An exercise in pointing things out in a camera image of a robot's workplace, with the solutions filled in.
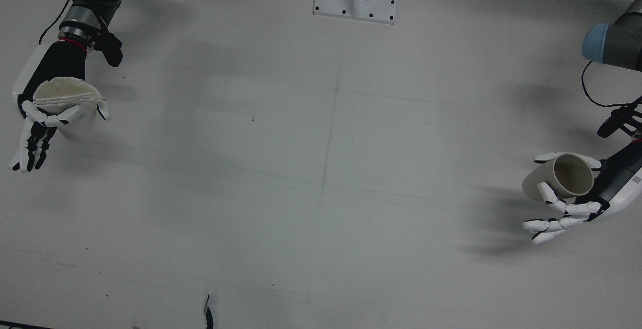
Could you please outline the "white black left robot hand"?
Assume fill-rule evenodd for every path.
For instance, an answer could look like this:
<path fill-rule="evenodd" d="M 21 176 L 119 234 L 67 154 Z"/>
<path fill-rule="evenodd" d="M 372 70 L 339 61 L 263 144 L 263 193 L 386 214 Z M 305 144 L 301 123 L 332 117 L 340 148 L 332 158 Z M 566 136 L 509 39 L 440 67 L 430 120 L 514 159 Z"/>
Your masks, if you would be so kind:
<path fill-rule="evenodd" d="M 546 242 L 574 226 L 607 218 L 639 198 L 640 149 L 640 139 L 634 139 L 603 160 L 564 151 L 536 156 L 539 167 L 523 180 L 523 192 L 562 216 L 524 221 L 532 242 Z"/>

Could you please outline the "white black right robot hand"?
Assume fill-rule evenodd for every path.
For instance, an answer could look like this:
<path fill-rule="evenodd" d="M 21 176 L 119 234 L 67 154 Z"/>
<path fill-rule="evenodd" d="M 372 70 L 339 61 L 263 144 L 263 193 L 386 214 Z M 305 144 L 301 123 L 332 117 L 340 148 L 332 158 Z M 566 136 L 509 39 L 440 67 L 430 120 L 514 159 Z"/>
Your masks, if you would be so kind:
<path fill-rule="evenodd" d="M 55 134 L 83 141 L 93 133 L 97 118 L 110 119 L 105 98 L 85 81 L 87 53 L 81 44 L 60 39 L 37 47 L 26 62 L 13 87 L 14 103 L 24 119 L 18 151 L 9 163 L 13 171 L 40 169 Z"/>

